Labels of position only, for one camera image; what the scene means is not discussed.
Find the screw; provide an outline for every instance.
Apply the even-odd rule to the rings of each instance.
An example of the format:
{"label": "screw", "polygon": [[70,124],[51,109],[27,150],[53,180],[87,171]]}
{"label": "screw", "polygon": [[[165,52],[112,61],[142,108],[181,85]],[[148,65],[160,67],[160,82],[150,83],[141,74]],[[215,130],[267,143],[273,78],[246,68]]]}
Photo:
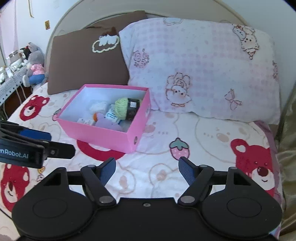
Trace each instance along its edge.
{"label": "screw", "polygon": [[113,202],[114,198],[111,197],[111,196],[103,196],[103,197],[100,197],[99,201],[101,203],[111,203]]}
{"label": "screw", "polygon": [[192,196],[183,196],[181,197],[182,203],[193,203],[195,201],[195,198]]}

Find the bed sheet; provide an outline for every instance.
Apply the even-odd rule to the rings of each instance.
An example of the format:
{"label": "bed sheet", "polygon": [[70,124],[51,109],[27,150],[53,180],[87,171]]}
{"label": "bed sheet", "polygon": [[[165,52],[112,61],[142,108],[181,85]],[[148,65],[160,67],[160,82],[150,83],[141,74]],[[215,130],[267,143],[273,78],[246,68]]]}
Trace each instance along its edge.
{"label": "bed sheet", "polygon": [[[194,164],[207,164],[227,171],[238,166],[263,187],[280,204],[282,187],[276,147],[267,125],[232,120],[202,118],[194,113],[151,111],[136,152],[124,154],[69,138],[54,118],[76,93],[47,94],[47,84],[15,111],[9,121],[50,132],[53,141],[73,144],[76,154],[71,160],[49,158],[41,169],[0,164],[0,240],[15,240],[18,233],[11,221],[14,204],[45,176],[58,167],[80,170],[88,164],[99,165],[108,157],[117,160],[116,171],[106,188],[118,201],[121,197],[177,200],[188,184],[178,170],[178,158],[185,156]],[[254,145],[260,150],[254,151]],[[80,186],[72,190],[83,194]],[[212,192],[222,190],[214,186]],[[280,227],[272,233],[279,235]]]}

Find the white pillow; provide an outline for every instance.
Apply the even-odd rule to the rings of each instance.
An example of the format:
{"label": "white pillow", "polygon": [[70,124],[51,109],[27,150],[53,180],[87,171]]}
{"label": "white pillow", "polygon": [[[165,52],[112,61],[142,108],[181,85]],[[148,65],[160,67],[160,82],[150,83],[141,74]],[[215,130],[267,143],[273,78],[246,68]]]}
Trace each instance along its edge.
{"label": "white pillow", "polygon": [[153,110],[278,124],[271,37],[250,27],[151,18],[119,32],[129,85],[150,88]]}

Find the bed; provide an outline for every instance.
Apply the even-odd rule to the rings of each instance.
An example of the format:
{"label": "bed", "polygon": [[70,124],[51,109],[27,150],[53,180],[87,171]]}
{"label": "bed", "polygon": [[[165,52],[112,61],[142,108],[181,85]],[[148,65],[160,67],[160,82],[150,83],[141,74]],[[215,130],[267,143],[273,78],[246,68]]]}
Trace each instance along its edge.
{"label": "bed", "polygon": [[[112,3],[113,1],[102,3],[84,0],[75,4],[59,21],[51,35],[45,67],[49,66],[54,36],[84,28],[99,19],[137,9],[145,9],[150,17],[185,16],[189,19],[247,24],[237,13],[219,1],[148,3],[144,0],[126,0],[125,4]],[[188,187],[178,170],[178,159],[185,156],[196,165],[207,164],[220,171],[227,171],[230,166],[238,166],[241,159],[251,159],[250,177],[282,204],[277,149],[273,135],[265,123],[218,120],[203,118],[194,113],[152,110],[137,150],[124,154],[69,138],[54,115],[70,100],[76,90],[48,95],[47,86],[46,83],[35,88],[33,94],[15,111],[9,121],[50,132],[53,141],[73,144],[76,154],[71,160],[49,158],[38,170],[1,165],[0,240],[10,241],[19,237],[11,220],[14,203],[50,172],[58,167],[66,167],[68,171],[80,170],[88,164],[98,165],[111,156],[117,160],[117,166],[106,188],[117,201],[121,197],[174,197],[177,200]],[[33,108],[37,108],[36,115],[32,115]],[[256,157],[254,146],[260,149],[263,158]],[[261,175],[258,170],[263,170],[264,174]],[[83,194],[79,186],[70,188]],[[212,192],[223,188],[214,186]],[[280,227],[273,230],[272,234],[279,237],[279,232]]]}

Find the barcode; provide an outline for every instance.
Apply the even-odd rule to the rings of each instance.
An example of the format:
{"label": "barcode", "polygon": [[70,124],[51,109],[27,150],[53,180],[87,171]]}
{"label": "barcode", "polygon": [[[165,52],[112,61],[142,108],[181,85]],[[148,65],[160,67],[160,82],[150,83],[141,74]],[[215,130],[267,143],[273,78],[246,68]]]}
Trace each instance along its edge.
{"label": "barcode", "polygon": [[130,107],[136,108],[137,107],[137,103],[136,102],[130,102]]}

